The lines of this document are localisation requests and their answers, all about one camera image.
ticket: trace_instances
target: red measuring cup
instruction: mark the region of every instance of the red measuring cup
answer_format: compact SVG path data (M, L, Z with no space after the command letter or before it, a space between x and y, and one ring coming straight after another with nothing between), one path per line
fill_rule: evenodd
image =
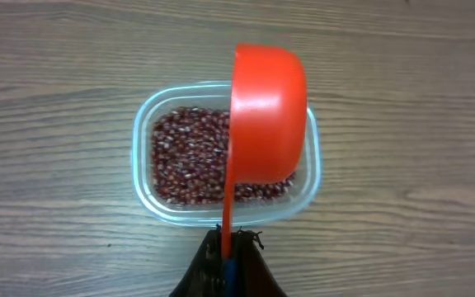
M296 168L305 136L307 85L295 54L236 46L224 186L222 254L230 257L234 184L280 182Z

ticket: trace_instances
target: pile of beans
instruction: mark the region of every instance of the pile of beans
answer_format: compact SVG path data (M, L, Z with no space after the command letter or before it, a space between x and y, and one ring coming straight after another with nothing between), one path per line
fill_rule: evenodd
M151 134L153 185L172 204L219 203L224 197L228 112L181 107L162 116ZM272 200L293 185L294 174L270 185L237 184L236 201Z

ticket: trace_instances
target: clear plastic container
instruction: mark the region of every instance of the clear plastic container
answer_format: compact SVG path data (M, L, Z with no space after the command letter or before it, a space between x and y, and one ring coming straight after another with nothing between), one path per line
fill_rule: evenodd
M149 157L153 124L180 106L219 110L230 107L230 82L197 82L169 87L151 96L139 109L133 128L131 166L134 191L156 217L172 224L213 227L221 223L223 204L170 205L153 189L152 160ZM235 203L233 225L246 226L285 219L307 206L320 185L321 156L316 118L307 109L307 126L302 156L294 185L277 200Z

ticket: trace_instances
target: wooden surface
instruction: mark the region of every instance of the wooden surface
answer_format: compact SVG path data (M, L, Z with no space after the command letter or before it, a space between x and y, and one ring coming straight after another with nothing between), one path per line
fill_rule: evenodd
M164 296L205 229L132 192L132 119L230 79L238 41L307 69L322 187L256 228L290 296L475 296L475 0L0 0L0 296Z

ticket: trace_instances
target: rectangular container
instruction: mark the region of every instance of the rectangular container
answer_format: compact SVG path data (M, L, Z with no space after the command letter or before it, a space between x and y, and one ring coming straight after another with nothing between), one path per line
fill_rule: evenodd
M161 116L181 106L228 110L231 83L197 82L161 90L151 96L134 119L131 166L134 191L143 205L159 219L185 226L214 227L221 224L223 203L212 205L170 205L153 189L149 146L153 125ZM294 185L277 200L234 203L233 226L261 224L285 219L307 206L320 185L321 156L317 122L307 109L305 142L296 169Z

